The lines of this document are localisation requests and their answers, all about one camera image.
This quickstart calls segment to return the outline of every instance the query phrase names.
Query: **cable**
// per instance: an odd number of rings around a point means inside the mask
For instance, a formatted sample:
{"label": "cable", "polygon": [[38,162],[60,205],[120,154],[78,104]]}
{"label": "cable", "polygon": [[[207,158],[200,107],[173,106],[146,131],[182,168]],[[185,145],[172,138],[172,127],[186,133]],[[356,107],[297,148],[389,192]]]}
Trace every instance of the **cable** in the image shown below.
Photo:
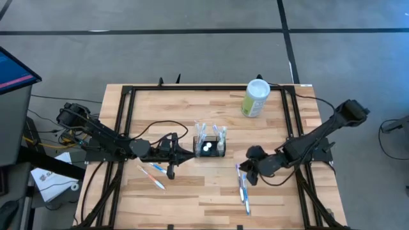
{"label": "cable", "polygon": [[409,160],[409,158],[399,158],[399,157],[393,157],[393,156],[389,155],[389,154],[385,151],[385,149],[383,148],[383,146],[382,146],[382,142],[381,142],[382,126],[383,126],[383,124],[385,124],[386,122],[390,122],[390,121],[397,121],[397,119],[388,119],[388,120],[382,122],[382,124],[379,126],[379,131],[378,131],[379,146],[381,146],[381,150],[382,150],[383,153],[384,153],[385,155],[387,155],[389,158],[392,158],[392,159],[394,159],[394,160]]}
{"label": "cable", "polygon": [[84,207],[85,207],[85,200],[86,200],[86,198],[87,198],[87,193],[88,193],[89,186],[91,185],[91,182],[92,182],[92,179],[93,179],[94,176],[95,176],[95,173],[98,171],[98,169],[101,167],[101,165],[102,165],[103,163],[104,163],[104,162],[101,162],[101,163],[98,164],[98,166],[95,168],[95,170],[93,171],[91,177],[89,178],[87,187],[85,188],[84,197],[82,198],[82,205],[81,205],[81,222],[84,221]]}
{"label": "cable", "polygon": [[[57,141],[52,141],[52,140],[50,140],[50,139],[46,139],[46,138],[40,138],[40,140],[41,141],[49,141],[49,142],[53,142],[53,143],[56,143],[56,144],[60,144],[60,145],[62,145],[62,146],[66,146],[66,145],[64,145],[64,144],[61,144],[61,143],[58,143]],[[82,148],[77,148],[77,147],[71,147],[71,148],[74,148],[74,149],[76,149],[76,150],[83,150]]]}
{"label": "cable", "polygon": [[154,124],[157,124],[157,123],[171,122],[171,123],[176,123],[176,124],[182,126],[183,128],[185,128],[185,129],[186,129],[186,132],[185,132],[181,137],[178,137],[176,140],[181,139],[182,137],[186,136],[186,134],[187,134],[188,131],[189,131],[188,128],[187,128],[185,125],[183,125],[183,124],[181,124],[181,123],[179,123],[179,122],[177,122],[177,121],[172,121],[172,120],[155,121],[155,122],[150,123],[150,124],[142,131],[142,133],[140,133],[140,134],[137,135],[136,137],[126,138],[126,139],[120,139],[120,138],[118,138],[119,134],[118,134],[116,137],[113,136],[113,135],[111,135],[111,134],[109,134],[109,133],[106,132],[103,128],[100,128],[98,125],[96,125],[96,124],[94,124],[94,123],[92,123],[92,122],[89,122],[89,120],[88,120],[87,118],[85,118],[83,115],[81,115],[81,114],[79,114],[79,113],[77,113],[77,112],[71,111],[71,110],[69,110],[69,109],[62,109],[62,111],[66,111],[66,112],[69,112],[70,114],[74,114],[74,115],[80,117],[80,118],[83,119],[84,121],[86,121],[86,122],[88,122],[89,124],[91,124],[92,126],[94,126],[94,127],[95,127],[96,129],[98,129],[99,131],[101,131],[101,132],[105,133],[106,135],[108,135],[109,137],[113,138],[115,141],[133,141],[133,140],[137,139],[138,137],[142,136],[142,135],[149,129],[150,126],[152,126],[152,125],[154,125]]}
{"label": "cable", "polygon": [[56,186],[56,185],[66,185],[66,184],[72,183],[72,182],[76,182],[76,183],[77,183],[77,181],[68,181],[68,182],[65,182],[65,183],[53,184],[53,185],[48,186],[47,188],[43,188],[43,189],[39,190],[39,192],[44,191],[44,190],[47,190],[47,189],[49,189],[49,188],[51,188],[51,187],[53,187],[53,186]]}
{"label": "cable", "polygon": [[59,124],[57,124],[57,123],[53,122],[53,121],[52,121],[51,119],[49,119],[49,118],[43,118],[43,117],[41,117],[40,115],[38,115],[38,113],[36,113],[36,112],[32,111],[31,109],[28,109],[28,111],[32,112],[33,114],[35,114],[36,116],[38,116],[38,117],[39,117],[39,118],[41,118],[41,119],[44,119],[44,120],[50,121],[51,123],[53,123],[53,124],[55,124],[55,125],[57,125],[57,126],[61,127],[61,125],[59,125]]}
{"label": "cable", "polygon": [[[28,139],[27,137],[23,136],[23,139],[30,142],[31,144],[34,144],[34,141],[31,140],[31,139]],[[72,147],[77,145],[77,144],[71,144],[69,146],[53,146],[53,145],[50,145],[50,144],[43,144],[43,143],[38,143],[38,144],[41,145],[41,146],[48,147],[48,148],[53,148],[53,149],[68,149],[68,148],[72,148]]]}
{"label": "cable", "polygon": [[[142,136],[142,135],[149,129],[149,127],[151,127],[152,125],[157,124],[157,123],[165,123],[165,122],[175,123],[175,124],[178,124],[178,125],[180,125],[181,127],[183,127],[183,128],[186,129],[186,132],[185,132],[182,136],[178,137],[176,140],[179,140],[179,139],[185,137],[186,134],[189,132],[189,129],[188,129],[185,125],[183,125],[182,123],[179,123],[179,122],[177,122],[177,121],[172,121],[172,120],[155,121],[155,122],[150,123],[139,135],[137,135],[136,137],[131,138],[131,140],[135,140],[136,138]],[[161,137],[158,141],[156,141],[156,142],[154,142],[154,143],[152,143],[152,144],[158,143],[160,140],[162,140],[163,138],[167,137],[169,134],[166,134],[165,136]]]}
{"label": "cable", "polygon": [[[281,85],[279,85],[279,84],[272,84],[272,83],[269,83],[269,82],[267,82],[267,84],[269,84],[269,85],[271,85],[271,86],[279,86],[279,87],[282,88],[283,90],[287,91],[287,93],[289,93],[289,94],[292,95],[291,92],[289,92],[285,87],[283,87],[283,86],[281,86]],[[321,98],[316,98],[316,97],[313,97],[313,96],[302,96],[302,95],[298,95],[296,92],[294,92],[294,94],[295,94],[296,96],[299,96],[300,98],[315,99],[315,100],[319,100],[319,101],[324,102],[324,103],[326,103],[327,105],[329,105],[329,106],[332,108],[332,110],[333,110],[332,122],[331,122],[331,124],[330,124],[326,129],[324,129],[324,131],[322,132],[322,134],[320,135],[320,137],[317,138],[313,143],[311,143],[311,144],[305,149],[305,151],[304,151],[303,154],[302,154],[301,160],[299,161],[299,163],[298,163],[297,165],[295,165],[294,171],[292,171],[291,174],[290,174],[286,179],[284,179],[282,182],[280,182],[280,183],[278,183],[278,184],[269,183],[269,182],[267,182],[267,181],[264,179],[263,175],[260,174],[260,178],[261,178],[267,185],[270,185],[270,186],[275,186],[275,187],[276,187],[276,186],[281,186],[281,185],[285,184],[285,183],[295,174],[295,172],[300,169],[300,167],[301,167],[301,165],[302,165],[302,162],[305,160],[305,158],[307,157],[308,153],[310,153],[311,150],[314,149],[314,148],[316,147],[316,145],[320,143],[320,141],[324,138],[325,133],[326,133],[328,130],[330,130],[330,128],[331,128],[332,126],[334,126],[334,123],[335,123],[335,120],[336,120],[336,116],[335,116],[335,115],[336,115],[336,110],[335,110],[335,107],[334,107],[331,103],[329,103],[328,101],[326,101],[326,100],[324,100],[324,99],[321,99]]]}
{"label": "cable", "polygon": [[74,220],[75,220],[75,225],[78,225],[78,220],[75,218],[75,213],[74,213]]}
{"label": "cable", "polygon": [[334,168],[334,166],[332,166],[331,162],[324,162],[324,164],[328,165],[333,170],[334,175],[337,175],[337,172],[335,171],[335,168]]}
{"label": "cable", "polygon": [[97,102],[93,100],[86,100],[86,99],[78,99],[78,98],[59,98],[59,97],[54,97],[54,96],[41,96],[41,95],[31,95],[39,98],[48,98],[48,99],[55,99],[55,100],[76,100],[76,101],[82,101],[82,102],[91,102],[91,103],[97,103],[97,104],[102,104],[102,102]]}
{"label": "cable", "polygon": [[57,208],[49,208],[49,207],[47,207],[47,205],[45,205],[45,208],[48,209],[48,210],[50,210],[50,211],[56,211],[56,210],[59,210],[60,207],[62,207],[62,205],[63,205],[63,204],[59,204],[59,206],[58,206]]}
{"label": "cable", "polygon": [[50,130],[50,131],[34,131],[34,130],[30,130],[30,129],[27,129],[27,128],[25,128],[24,129],[25,131],[30,131],[30,132],[35,132],[35,133],[38,133],[38,134],[40,134],[40,133],[52,133],[52,134],[55,134],[55,133],[58,133],[58,132],[60,132],[60,131],[63,131],[64,129],[61,129],[61,130],[56,130],[56,129],[54,129],[54,130]]}

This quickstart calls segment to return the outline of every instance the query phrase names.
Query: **yellow cable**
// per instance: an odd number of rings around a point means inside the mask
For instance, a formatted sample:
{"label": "yellow cable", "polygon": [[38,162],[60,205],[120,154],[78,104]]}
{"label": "yellow cable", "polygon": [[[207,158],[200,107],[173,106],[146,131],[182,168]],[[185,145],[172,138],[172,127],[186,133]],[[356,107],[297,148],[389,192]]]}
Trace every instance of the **yellow cable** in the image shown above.
{"label": "yellow cable", "polygon": [[[24,136],[23,136],[23,139],[26,140],[26,141],[28,141],[28,142],[30,142],[31,144],[34,143],[33,140],[28,139],[27,137],[24,137]],[[44,146],[44,147],[54,148],[54,149],[66,149],[66,148],[71,148],[71,147],[74,147],[74,146],[77,145],[77,144],[71,144],[71,145],[69,145],[69,146],[53,146],[53,145],[51,145],[51,144],[43,144],[43,143],[38,143],[38,144],[41,145],[41,146]]]}

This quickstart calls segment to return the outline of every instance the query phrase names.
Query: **plastic container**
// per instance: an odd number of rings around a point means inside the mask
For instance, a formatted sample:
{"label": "plastic container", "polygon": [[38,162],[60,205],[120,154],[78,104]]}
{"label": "plastic container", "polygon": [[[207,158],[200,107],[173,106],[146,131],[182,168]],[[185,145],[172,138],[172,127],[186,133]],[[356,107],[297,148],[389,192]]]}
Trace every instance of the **plastic container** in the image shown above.
{"label": "plastic container", "polygon": [[242,113],[249,118],[260,115],[270,94],[270,85],[265,80],[254,79],[247,85],[242,104]]}

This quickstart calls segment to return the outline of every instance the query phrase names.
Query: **toothbrush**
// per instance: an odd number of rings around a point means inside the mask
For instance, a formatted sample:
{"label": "toothbrush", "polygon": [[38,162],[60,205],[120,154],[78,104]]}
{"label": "toothbrush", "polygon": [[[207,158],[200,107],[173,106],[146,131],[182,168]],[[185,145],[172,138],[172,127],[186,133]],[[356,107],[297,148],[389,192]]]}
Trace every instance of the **toothbrush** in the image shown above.
{"label": "toothbrush", "polygon": [[245,212],[247,215],[250,215],[250,203],[249,203],[249,195],[247,194],[247,186],[245,184],[245,173],[242,174],[242,183],[243,183],[243,193],[244,193],[244,202],[245,202]]}
{"label": "toothbrush", "polygon": [[243,186],[242,186],[242,177],[240,176],[240,170],[238,169],[238,164],[236,164],[237,176],[238,176],[238,189],[240,191],[240,200],[242,204],[244,204],[244,193],[243,193]]}
{"label": "toothbrush", "polygon": [[141,166],[137,166],[139,170],[141,170],[144,174],[146,174],[150,180],[152,180],[159,188],[166,190],[165,186],[161,184],[158,180],[156,180],[153,176],[151,176],[148,172],[146,172]]}
{"label": "toothbrush", "polygon": [[149,163],[149,164],[152,165],[154,168],[158,169],[160,172],[166,174],[167,171],[165,169],[161,168],[161,166],[159,166],[157,164],[154,164],[154,163]]}

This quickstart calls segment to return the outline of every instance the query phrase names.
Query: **power cord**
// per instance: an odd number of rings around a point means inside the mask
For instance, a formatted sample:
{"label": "power cord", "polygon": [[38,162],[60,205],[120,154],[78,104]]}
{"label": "power cord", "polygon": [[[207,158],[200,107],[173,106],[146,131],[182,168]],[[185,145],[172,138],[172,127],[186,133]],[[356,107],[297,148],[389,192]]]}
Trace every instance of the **power cord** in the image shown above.
{"label": "power cord", "polygon": [[[78,202],[78,200],[76,200],[76,201],[68,201],[67,203],[75,204],[76,202]],[[63,204],[63,203],[60,203],[57,208],[49,208],[47,205],[45,205],[45,208],[48,209],[48,210],[50,210],[50,211],[56,211],[56,210],[59,210],[60,207],[62,207],[64,204]]]}
{"label": "power cord", "polygon": [[24,130],[25,131],[30,131],[30,132],[35,132],[35,133],[38,133],[38,134],[45,134],[45,133],[56,134],[56,133],[58,133],[60,131],[63,131],[64,129],[60,129],[60,130],[53,129],[53,130],[50,130],[50,131],[34,131],[34,130],[30,130],[30,129],[25,128]]}
{"label": "power cord", "polygon": [[53,122],[53,121],[52,121],[51,119],[49,119],[49,118],[43,118],[43,117],[41,117],[40,115],[38,115],[38,113],[32,111],[31,109],[28,109],[28,111],[29,111],[29,112],[32,112],[33,114],[35,114],[36,116],[38,116],[40,119],[44,119],[44,120],[46,120],[46,121],[50,121],[51,123],[55,124],[56,126],[61,127],[61,125],[59,125],[59,124]]}
{"label": "power cord", "polygon": [[[24,137],[23,136],[23,139],[25,140],[25,141],[27,141],[27,142],[30,142],[31,144],[34,144],[35,142],[34,142],[34,140],[31,140],[31,139],[29,139],[29,138],[27,138],[27,137]],[[70,144],[70,145],[68,145],[68,146],[54,146],[54,145],[51,145],[51,144],[44,144],[44,143],[38,143],[39,145],[41,145],[41,146],[44,146],[44,147],[48,147],[48,148],[53,148],[53,149],[63,149],[63,150],[65,150],[65,149],[68,149],[68,148],[72,148],[72,147],[74,147],[74,146],[76,146],[77,144]]]}
{"label": "power cord", "polygon": [[[47,190],[47,189],[49,189],[49,188],[51,188],[51,187],[53,187],[53,186],[66,185],[66,184],[72,183],[72,182],[76,182],[76,183],[77,183],[77,181],[67,181],[67,182],[65,182],[65,183],[57,183],[57,184],[50,185],[50,186],[48,186],[47,188],[43,188],[43,189],[41,189],[41,190],[39,190],[39,191],[36,191],[36,192],[42,192],[42,191]],[[26,196],[27,196],[27,194],[24,194],[24,196],[22,196],[22,197],[16,199],[15,201],[19,201],[19,200],[25,198]]]}
{"label": "power cord", "polygon": [[[109,137],[113,138],[115,141],[133,141],[133,140],[139,138],[140,136],[142,136],[142,135],[149,129],[150,126],[152,126],[152,125],[154,125],[154,124],[157,124],[157,123],[171,122],[171,123],[176,123],[176,124],[182,126],[183,128],[185,128],[185,129],[186,129],[186,132],[185,132],[182,136],[178,137],[176,140],[185,137],[186,134],[187,134],[188,131],[189,131],[188,128],[187,128],[185,125],[183,125],[183,124],[181,124],[180,122],[177,122],[177,121],[173,121],[173,120],[155,121],[155,122],[150,123],[150,124],[149,124],[139,135],[137,135],[136,137],[126,138],[126,139],[119,139],[119,138],[118,138],[119,134],[118,134],[117,136],[111,135],[110,133],[106,132],[104,129],[100,128],[98,125],[96,125],[96,124],[94,124],[94,123],[92,123],[92,122],[89,122],[87,118],[85,118],[83,115],[81,115],[81,114],[79,114],[79,113],[77,113],[77,112],[71,111],[71,110],[69,110],[69,109],[62,109],[62,111],[66,111],[66,112],[69,112],[70,114],[74,114],[74,115],[78,116],[79,118],[83,119],[85,122],[88,122],[90,125],[94,126],[94,127],[95,127],[96,129],[98,129],[99,131],[101,131],[101,132],[105,133],[106,135],[108,135]],[[161,141],[162,138],[167,137],[168,135],[169,135],[169,134],[166,134],[165,136],[161,137],[157,142]]]}
{"label": "power cord", "polygon": [[[268,83],[269,85],[271,85],[271,86],[278,86],[278,87],[280,87],[281,89],[285,90],[287,93],[289,93],[289,94],[292,95],[292,93],[289,92],[289,91],[288,91],[285,87],[283,87],[282,85],[272,84],[272,83],[269,83],[269,82],[267,82],[267,83]],[[301,167],[301,165],[302,165],[302,162],[305,160],[305,158],[307,157],[308,153],[310,153],[311,150],[313,150],[313,149],[320,143],[320,141],[325,137],[325,133],[326,133],[328,130],[330,130],[330,128],[332,128],[332,127],[334,126],[334,123],[335,123],[335,120],[336,120],[336,117],[335,117],[335,115],[336,115],[335,107],[334,107],[331,103],[329,103],[328,101],[326,101],[326,100],[324,100],[324,99],[321,99],[321,98],[316,98],[316,97],[313,97],[313,96],[302,96],[302,95],[297,94],[296,92],[294,92],[294,95],[295,95],[295,96],[298,96],[298,97],[300,97],[300,98],[308,98],[308,99],[319,100],[319,101],[324,102],[324,103],[326,103],[327,105],[329,105],[329,106],[332,108],[332,110],[333,110],[332,121],[331,121],[331,124],[330,124],[326,129],[324,129],[324,131],[322,132],[322,134],[320,135],[320,137],[317,138],[313,143],[311,143],[311,144],[305,149],[305,151],[304,151],[303,154],[302,154],[302,158],[301,158],[301,160],[299,161],[299,163],[295,166],[294,171],[292,171],[291,174],[290,174],[286,179],[284,179],[282,182],[280,182],[280,183],[278,183],[278,184],[269,183],[269,182],[267,182],[267,181],[264,179],[264,177],[260,174],[260,178],[264,181],[264,183],[266,183],[267,185],[270,185],[270,186],[275,186],[275,187],[276,187],[276,186],[281,186],[281,185],[285,184],[285,183],[295,174],[295,172],[297,172],[297,170],[300,169],[300,167]]]}
{"label": "power cord", "polygon": [[393,156],[389,155],[389,154],[385,151],[385,149],[383,148],[383,146],[382,146],[382,142],[381,142],[382,126],[383,126],[383,124],[385,124],[386,122],[390,122],[390,121],[397,121],[397,119],[388,119],[388,120],[382,122],[382,124],[379,126],[379,131],[378,131],[379,146],[381,147],[381,150],[383,151],[383,153],[384,153],[385,155],[387,155],[389,158],[392,158],[392,159],[394,159],[394,160],[409,160],[409,158],[399,158],[399,157],[393,157]]}
{"label": "power cord", "polygon": [[42,95],[31,95],[35,96],[38,98],[47,98],[47,99],[55,99],[55,100],[76,100],[76,101],[82,101],[82,102],[91,102],[91,103],[96,103],[96,104],[102,104],[102,102],[97,102],[93,100],[86,100],[86,99],[78,99],[78,98],[60,98],[60,97],[55,97],[55,96],[42,96]]}
{"label": "power cord", "polygon": [[84,221],[84,207],[85,207],[85,200],[86,200],[86,198],[87,198],[87,193],[88,193],[89,186],[91,185],[91,182],[92,182],[92,179],[93,179],[94,176],[95,176],[95,173],[98,171],[98,169],[101,167],[101,165],[102,165],[103,163],[104,163],[104,162],[100,162],[100,163],[98,164],[98,166],[95,168],[95,170],[93,171],[91,177],[89,178],[87,187],[85,188],[84,197],[82,198],[82,205],[81,205],[81,222]]}

